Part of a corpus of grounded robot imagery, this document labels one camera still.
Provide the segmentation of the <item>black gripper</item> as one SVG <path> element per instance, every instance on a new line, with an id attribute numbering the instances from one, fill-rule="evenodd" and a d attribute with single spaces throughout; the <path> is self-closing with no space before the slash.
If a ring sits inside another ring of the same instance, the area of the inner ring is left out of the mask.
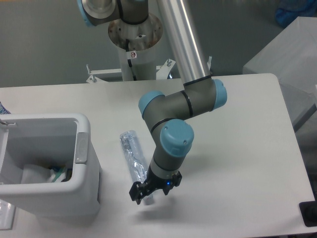
<path id="1" fill-rule="evenodd" d="M 180 171 L 173 174 L 171 178 L 160 178 L 149 167 L 146 181 L 144 183 L 140 181 L 134 182 L 130 188 L 129 195 L 132 201 L 140 205 L 143 198 L 150 196 L 156 190 L 162 189 L 164 194 L 168 195 L 170 190 L 180 185 L 181 180 L 182 174 Z"/>

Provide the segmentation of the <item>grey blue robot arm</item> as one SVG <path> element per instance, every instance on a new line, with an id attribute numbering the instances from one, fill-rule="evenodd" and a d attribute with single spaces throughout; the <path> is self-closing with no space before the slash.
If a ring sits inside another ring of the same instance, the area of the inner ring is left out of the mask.
<path id="1" fill-rule="evenodd" d="M 139 100 L 139 110 L 156 148 L 144 182 L 133 183 L 133 201 L 156 190 L 168 194 L 180 185 L 180 167 L 190 151 L 193 129 L 186 120 L 225 105 L 227 92 L 220 80 L 211 77 L 203 59 L 186 0 L 160 0 L 161 19 L 149 12 L 146 0 L 80 0 L 78 8 L 85 23 L 108 23 L 108 35 L 121 53 L 121 70 L 126 80 L 140 81 L 156 76 L 156 67 L 144 56 L 161 39 L 169 36 L 172 52 L 183 81 L 183 90 L 171 95 L 151 91 Z"/>

